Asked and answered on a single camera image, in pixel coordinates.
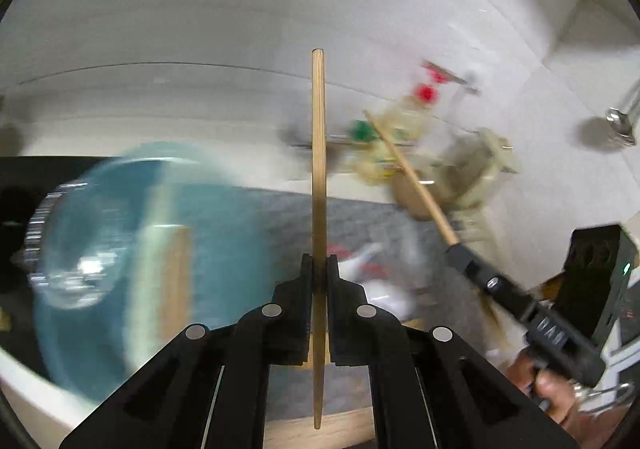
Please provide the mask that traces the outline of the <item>person right hand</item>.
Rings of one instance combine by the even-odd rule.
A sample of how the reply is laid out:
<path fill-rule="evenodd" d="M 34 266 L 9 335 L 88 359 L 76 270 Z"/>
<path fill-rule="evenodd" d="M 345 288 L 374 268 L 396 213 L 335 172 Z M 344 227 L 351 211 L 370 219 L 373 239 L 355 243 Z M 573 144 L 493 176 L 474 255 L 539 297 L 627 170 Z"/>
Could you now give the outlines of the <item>person right hand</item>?
<path fill-rule="evenodd" d="M 535 371 L 535 360 L 523 349 L 506 368 L 506 377 L 525 395 L 535 391 L 538 397 L 547 399 L 547 414 L 567 432 L 583 431 L 590 424 L 588 415 L 577 409 L 573 386 L 550 370 Z"/>

